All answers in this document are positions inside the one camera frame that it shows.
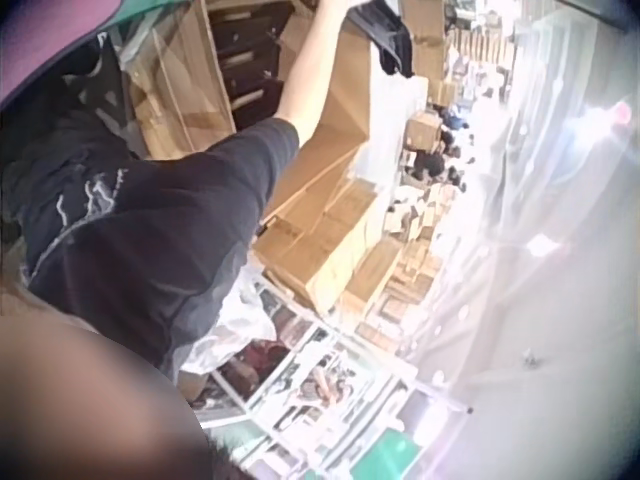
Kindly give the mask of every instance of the purple fabric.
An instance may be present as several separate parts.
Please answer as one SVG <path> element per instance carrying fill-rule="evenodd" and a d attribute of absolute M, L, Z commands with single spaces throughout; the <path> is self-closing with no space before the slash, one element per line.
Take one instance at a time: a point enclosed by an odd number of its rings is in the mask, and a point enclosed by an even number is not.
<path fill-rule="evenodd" d="M 0 104 L 74 42 L 104 24 L 120 0 L 24 0 L 0 31 Z"/>

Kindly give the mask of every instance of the red light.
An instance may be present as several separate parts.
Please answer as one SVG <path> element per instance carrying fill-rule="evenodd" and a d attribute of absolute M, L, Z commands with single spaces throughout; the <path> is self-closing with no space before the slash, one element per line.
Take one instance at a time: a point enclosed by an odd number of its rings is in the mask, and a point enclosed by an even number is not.
<path fill-rule="evenodd" d="M 629 125 L 633 115 L 631 107 L 625 102 L 616 103 L 611 109 L 611 113 L 613 114 L 613 121 L 618 125 Z"/>

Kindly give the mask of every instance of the white plastic bag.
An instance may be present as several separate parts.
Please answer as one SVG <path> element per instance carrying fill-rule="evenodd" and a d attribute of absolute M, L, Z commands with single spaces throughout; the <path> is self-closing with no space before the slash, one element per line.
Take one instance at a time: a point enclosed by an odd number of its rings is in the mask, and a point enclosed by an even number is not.
<path fill-rule="evenodd" d="M 244 267 L 222 303 L 218 323 L 193 345 L 181 369 L 210 373 L 251 340 L 276 340 L 276 328 L 264 311 L 249 268 Z"/>

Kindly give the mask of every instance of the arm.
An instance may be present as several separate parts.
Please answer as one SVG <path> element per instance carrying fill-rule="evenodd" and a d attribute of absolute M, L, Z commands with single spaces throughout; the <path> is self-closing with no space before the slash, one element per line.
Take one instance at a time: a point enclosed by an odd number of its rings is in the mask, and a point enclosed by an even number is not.
<path fill-rule="evenodd" d="M 291 68 L 275 117 L 296 128 L 301 146 L 311 138 L 320 122 L 342 22 L 350 7 L 361 3 L 363 0 L 321 0 Z"/>

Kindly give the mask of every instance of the green panel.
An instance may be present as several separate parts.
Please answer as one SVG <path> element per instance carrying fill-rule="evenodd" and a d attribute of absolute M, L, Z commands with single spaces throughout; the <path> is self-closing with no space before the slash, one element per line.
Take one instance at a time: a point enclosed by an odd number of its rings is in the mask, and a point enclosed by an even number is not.
<path fill-rule="evenodd" d="M 118 23 L 129 20 L 136 15 L 147 13 L 155 8 L 189 1 L 191 0 L 124 0 L 118 12 L 102 29 L 105 30 L 112 25 L 117 25 Z"/>
<path fill-rule="evenodd" d="M 398 480 L 420 454 L 420 447 L 397 430 L 387 429 L 351 469 L 354 480 Z"/>

